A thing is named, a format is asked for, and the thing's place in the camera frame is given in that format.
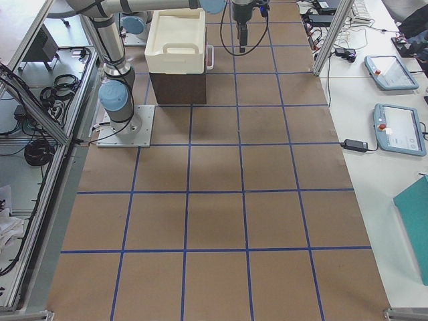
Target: tablet screen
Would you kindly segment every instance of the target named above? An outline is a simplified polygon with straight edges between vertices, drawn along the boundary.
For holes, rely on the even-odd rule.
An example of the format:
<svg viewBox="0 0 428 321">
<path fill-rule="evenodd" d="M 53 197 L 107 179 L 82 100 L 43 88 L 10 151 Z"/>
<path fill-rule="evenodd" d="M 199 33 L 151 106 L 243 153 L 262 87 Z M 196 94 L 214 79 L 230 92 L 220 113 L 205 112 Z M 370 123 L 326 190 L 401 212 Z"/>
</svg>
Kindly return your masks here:
<svg viewBox="0 0 428 321">
<path fill-rule="evenodd" d="M 384 107 L 388 145 L 395 148 L 421 150 L 415 115 L 412 110 Z"/>
<path fill-rule="evenodd" d="M 381 71 L 379 77 L 390 87 L 411 86 L 414 84 L 409 74 L 396 57 L 371 57 L 376 69 Z"/>
</svg>

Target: keyboard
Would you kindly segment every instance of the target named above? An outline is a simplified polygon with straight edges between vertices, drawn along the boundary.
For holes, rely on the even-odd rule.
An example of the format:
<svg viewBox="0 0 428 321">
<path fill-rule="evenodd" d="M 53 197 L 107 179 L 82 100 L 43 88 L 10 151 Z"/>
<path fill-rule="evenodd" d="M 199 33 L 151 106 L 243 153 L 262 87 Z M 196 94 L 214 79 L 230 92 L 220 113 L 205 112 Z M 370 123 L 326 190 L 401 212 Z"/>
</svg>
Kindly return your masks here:
<svg viewBox="0 0 428 321">
<path fill-rule="evenodd" d="M 372 21 L 372 17 L 366 8 L 364 0 L 354 0 L 351 11 L 353 22 L 370 23 Z"/>
</svg>

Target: tiled table surface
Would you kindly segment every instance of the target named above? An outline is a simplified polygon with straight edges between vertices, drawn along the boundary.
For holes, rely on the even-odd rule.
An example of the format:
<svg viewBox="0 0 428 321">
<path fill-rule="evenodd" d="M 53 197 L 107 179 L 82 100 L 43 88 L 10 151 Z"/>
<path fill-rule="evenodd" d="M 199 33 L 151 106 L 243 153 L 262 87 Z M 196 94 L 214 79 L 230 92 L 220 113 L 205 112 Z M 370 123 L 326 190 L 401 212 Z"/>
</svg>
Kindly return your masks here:
<svg viewBox="0 0 428 321">
<path fill-rule="evenodd" d="M 58 321 L 383 320 L 298 9 L 276 2 L 262 47 L 215 48 L 208 105 L 156 107 L 149 149 L 90 147 L 48 302 Z M 142 49 L 127 52 L 136 103 L 155 104 Z"/>
</svg>

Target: blue joint cap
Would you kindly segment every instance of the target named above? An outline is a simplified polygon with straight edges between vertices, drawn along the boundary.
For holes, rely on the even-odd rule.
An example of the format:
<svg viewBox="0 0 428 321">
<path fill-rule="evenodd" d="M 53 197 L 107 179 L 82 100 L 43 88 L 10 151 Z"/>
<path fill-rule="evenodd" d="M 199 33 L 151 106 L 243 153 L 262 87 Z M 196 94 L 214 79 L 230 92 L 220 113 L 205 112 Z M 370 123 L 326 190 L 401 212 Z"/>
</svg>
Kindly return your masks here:
<svg viewBox="0 0 428 321">
<path fill-rule="evenodd" d="M 107 111 L 117 112 L 128 101 L 128 88 L 122 82 L 111 80 L 98 90 L 98 98 Z"/>
<path fill-rule="evenodd" d="M 226 5 L 226 0 L 199 0 L 202 9 L 206 12 L 215 15 L 222 12 Z"/>
<path fill-rule="evenodd" d="M 123 25 L 123 28 L 133 35 L 139 35 L 144 31 L 144 29 L 146 29 L 146 24 L 141 17 L 125 16 L 120 19 L 120 22 Z"/>
</svg>

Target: beige plastic container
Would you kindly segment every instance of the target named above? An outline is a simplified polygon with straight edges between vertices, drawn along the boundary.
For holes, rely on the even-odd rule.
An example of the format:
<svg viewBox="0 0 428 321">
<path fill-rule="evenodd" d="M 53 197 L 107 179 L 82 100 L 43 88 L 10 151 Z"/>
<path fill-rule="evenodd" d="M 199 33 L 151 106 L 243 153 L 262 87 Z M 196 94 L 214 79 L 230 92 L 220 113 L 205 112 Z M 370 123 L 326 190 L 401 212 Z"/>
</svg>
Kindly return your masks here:
<svg viewBox="0 0 428 321">
<path fill-rule="evenodd" d="M 205 11 L 155 11 L 145 54 L 151 73 L 202 74 L 205 71 Z"/>
</svg>

